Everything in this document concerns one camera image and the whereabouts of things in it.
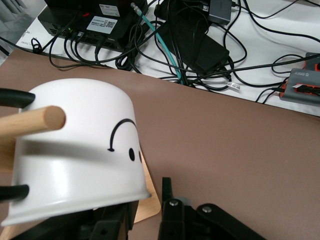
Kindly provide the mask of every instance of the teal cable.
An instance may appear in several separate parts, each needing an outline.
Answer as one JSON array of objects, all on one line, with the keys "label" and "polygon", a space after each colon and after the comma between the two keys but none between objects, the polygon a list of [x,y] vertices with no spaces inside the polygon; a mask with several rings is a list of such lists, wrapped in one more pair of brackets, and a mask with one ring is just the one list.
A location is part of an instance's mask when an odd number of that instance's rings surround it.
[{"label": "teal cable", "polygon": [[[156,29],[155,27],[151,24],[151,22],[148,20],[148,18],[142,13],[142,11],[140,10],[140,8],[135,4],[135,3],[131,3],[131,7],[134,9],[134,11],[136,12],[136,14],[138,14],[139,16],[142,16],[142,19],[145,21],[145,23],[149,26],[149,28],[155,32]],[[171,64],[175,67],[178,67],[176,62],[175,62],[175,59],[173,58],[171,52],[169,51],[167,45],[165,44],[165,42],[163,41],[163,39],[161,38],[161,36],[159,35],[159,33],[156,33],[155,34],[156,38],[159,40],[159,42],[161,43],[161,45],[163,46],[163,49],[165,50],[165,52],[167,53],[170,61],[171,61]],[[175,72],[176,72],[176,75],[178,76],[179,79],[181,79],[181,73],[180,71],[175,68]]]}]

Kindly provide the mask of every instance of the label sticker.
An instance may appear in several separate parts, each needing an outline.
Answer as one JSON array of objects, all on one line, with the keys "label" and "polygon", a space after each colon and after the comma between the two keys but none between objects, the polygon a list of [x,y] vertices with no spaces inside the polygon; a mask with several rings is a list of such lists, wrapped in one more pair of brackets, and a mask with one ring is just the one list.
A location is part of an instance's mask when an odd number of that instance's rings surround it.
[{"label": "label sticker", "polygon": [[295,86],[292,86],[293,88],[297,89],[297,88],[300,88],[302,86],[302,84],[297,84]]},{"label": "label sticker", "polygon": [[236,84],[234,82],[228,82],[226,85],[228,87],[230,87],[230,88],[234,88],[234,89],[240,90],[240,85],[238,85],[238,84]]},{"label": "label sticker", "polygon": [[86,29],[99,33],[110,34],[117,22],[118,20],[116,19],[94,16]]},{"label": "label sticker", "polygon": [[205,12],[209,12],[209,6],[208,5],[203,5],[202,10]]},{"label": "label sticker", "polygon": [[99,4],[99,6],[103,15],[120,17],[117,6],[105,5],[105,4]]}]

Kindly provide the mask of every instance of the connector plug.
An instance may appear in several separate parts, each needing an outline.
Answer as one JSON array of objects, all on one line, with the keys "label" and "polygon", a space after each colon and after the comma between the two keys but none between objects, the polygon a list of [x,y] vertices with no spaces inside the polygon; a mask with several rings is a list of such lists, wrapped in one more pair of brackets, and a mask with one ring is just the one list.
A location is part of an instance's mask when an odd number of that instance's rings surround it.
[{"label": "connector plug", "polygon": [[133,10],[136,12],[136,14],[138,14],[139,16],[141,16],[142,11],[140,10],[140,8],[134,3],[131,3],[131,7],[133,8]]}]

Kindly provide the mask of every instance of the bolt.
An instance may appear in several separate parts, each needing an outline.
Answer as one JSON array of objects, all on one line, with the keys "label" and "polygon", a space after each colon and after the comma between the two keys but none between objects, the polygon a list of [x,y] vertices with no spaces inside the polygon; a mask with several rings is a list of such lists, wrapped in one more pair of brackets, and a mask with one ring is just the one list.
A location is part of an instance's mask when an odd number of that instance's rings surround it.
[{"label": "bolt", "polygon": [[211,207],[209,207],[209,206],[204,206],[204,207],[202,208],[202,211],[204,211],[206,214],[208,214],[208,213],[211,213],[211,212],[212,212],[212,209],[211,209]]},{"label": "bolt", "polygon": [[169,204],[170,204],[172,207],[174,207],[174,206],[177,206],[177,205],[178,205],[178,201],[177,201],[177,200],[171,200],[171,201],[169,202]]}]

